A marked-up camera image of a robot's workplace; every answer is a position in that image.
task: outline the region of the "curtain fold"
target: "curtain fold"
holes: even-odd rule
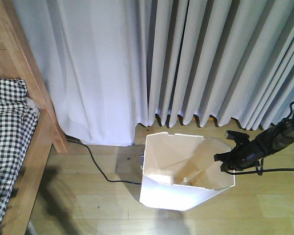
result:
[[[294,101],[294,0],[14,0],[61,128],[130,145],[138,123],[267,129]]]

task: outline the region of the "laminate floor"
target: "laminate floor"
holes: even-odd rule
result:
[[[166,131],[224,137],[240,129],[235,121],[199,128],[177,123],[138,125],[129,147],[91,145],[111,180],[141,181],[140,154],[146,135]],[[244,131],[254,138],[260,131]],[[265,159],[265,168],[294,167],[294,144]],[[294,172],[236,177],[236,186],[188,211],[148,208],[139,203],[140,186],[107,182],[87,149],[70,143],[68,154],[51,149],[31,215],[38,235],[294,235]]]

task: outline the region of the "white container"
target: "white container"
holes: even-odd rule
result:
[[[167,132],[147,136],[140,202],[147,207],[185,211],[235,186],[220,171],[216,153],[231,147],[215,138]]]

